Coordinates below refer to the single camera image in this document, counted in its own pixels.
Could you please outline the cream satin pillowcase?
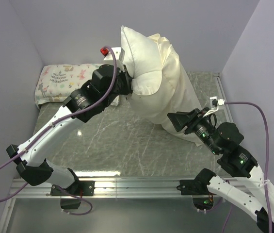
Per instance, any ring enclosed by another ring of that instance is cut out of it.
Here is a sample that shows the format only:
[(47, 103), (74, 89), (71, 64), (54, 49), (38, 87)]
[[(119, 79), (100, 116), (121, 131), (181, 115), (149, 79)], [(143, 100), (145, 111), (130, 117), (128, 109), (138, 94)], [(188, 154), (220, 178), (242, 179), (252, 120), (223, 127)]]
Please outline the cream satin pillowcase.
[(201, 140), (193, 133), (185, 135), (176, 132), (168, 113), (189, 112), (200, 108), (200, 102), (180, 62), (179, 55), (166, 37), (154, 34), (148, 38), (157, 43), (162, 61), (162, 80), (158, 91), (149, 96), (136, 95), (128, 97), (131, 108), (137, 115), (154, 124), (161, 125), (168, 133), (201, 145)]

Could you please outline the white pillow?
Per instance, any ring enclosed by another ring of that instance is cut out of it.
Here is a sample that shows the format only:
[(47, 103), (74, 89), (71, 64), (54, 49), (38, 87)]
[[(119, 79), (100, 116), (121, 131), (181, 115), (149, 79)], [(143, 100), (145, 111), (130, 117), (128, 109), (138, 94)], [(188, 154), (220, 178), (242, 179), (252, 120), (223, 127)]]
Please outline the white pillow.
[(133, 78), (134, 94), (155, 94), (162, 80), (162, 61), (157, 43), (129, 27), (122, 26), (121, 47), (125, 51), (123, 63)]

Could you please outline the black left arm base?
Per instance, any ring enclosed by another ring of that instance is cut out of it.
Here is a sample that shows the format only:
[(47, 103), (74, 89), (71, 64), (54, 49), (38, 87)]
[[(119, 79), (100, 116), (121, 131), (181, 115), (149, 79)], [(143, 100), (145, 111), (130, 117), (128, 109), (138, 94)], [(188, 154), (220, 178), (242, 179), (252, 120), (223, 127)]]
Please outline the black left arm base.
[(81, 199), (93, 196), (94, 189), (95, 181), (78, 181), (66, 189), (53, 184), (50, 195), (60, 197), (60, 207), (64, 211), (77, 210), (81, 205)]

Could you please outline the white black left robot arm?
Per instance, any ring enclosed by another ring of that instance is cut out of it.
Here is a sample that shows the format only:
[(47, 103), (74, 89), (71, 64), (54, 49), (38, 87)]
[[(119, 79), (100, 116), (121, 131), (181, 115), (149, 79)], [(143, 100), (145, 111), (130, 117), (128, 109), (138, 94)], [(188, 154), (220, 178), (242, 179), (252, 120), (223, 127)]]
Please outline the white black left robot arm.
[(94, 70), (92, 78), (74, 90), (33, 137), (6, 149), (21, 178), (31, 186), (50, 183), (68, 195), (76, 194), (80, 184), (73, 170), (57, 166), (47, 157), (72, 131), (102, 113), (116, 97), (131, 94), (131, 81), (126, 66), (101, 65)]

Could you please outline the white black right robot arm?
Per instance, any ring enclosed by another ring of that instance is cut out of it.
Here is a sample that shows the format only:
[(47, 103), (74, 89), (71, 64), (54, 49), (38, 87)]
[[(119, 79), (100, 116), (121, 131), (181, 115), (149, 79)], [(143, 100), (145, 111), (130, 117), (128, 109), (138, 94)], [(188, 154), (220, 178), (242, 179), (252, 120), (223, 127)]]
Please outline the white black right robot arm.
[(257, 160), (241, 142), (244, 136), (234, 123), (217, 125), (215, 114), (208, 108), (191, 112), (168, 113), (177, 132), (194, 133), (214, 155), (217, 163), (240, 182), (249, 194), (232, 186), (211, 170), (202, 169), (194, 180), (180, 180), (177, 189), (182, 195), (216, 194), (246, 212), (264, 233), (274, 233), (274, 185), (266, 180)]

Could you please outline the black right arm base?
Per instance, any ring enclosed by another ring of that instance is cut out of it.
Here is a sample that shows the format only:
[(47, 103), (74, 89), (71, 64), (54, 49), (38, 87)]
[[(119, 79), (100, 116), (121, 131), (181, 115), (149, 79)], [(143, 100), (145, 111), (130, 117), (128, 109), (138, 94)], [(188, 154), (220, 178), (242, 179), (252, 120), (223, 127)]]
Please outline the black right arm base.
[(204, 168), (192, 180), (180, 180), (177, 190), (182, 196), (192, 196), (193, 205), (198, 211), (207, 212), (214, 207), (213, 194), (208, 190), (207, 185), (216, 174)]

